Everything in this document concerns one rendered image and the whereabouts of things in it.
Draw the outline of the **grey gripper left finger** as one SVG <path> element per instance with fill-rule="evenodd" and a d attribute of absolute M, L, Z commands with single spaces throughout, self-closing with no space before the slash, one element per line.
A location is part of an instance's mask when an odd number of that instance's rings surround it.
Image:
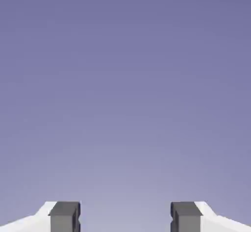
<path fill-rule="evenodd" d="M 81 204 L 46 201 L 34 214 L 0 226 L 0 232 L 81 232 Z"/>

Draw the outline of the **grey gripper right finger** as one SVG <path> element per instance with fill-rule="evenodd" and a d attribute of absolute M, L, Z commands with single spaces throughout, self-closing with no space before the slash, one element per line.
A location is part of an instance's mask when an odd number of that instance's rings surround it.
<path fill-rule="evenodd" d="M 217 215 L 205 201 L 171 202 L 171 232 L 251 232 L 251 226 Z"/>

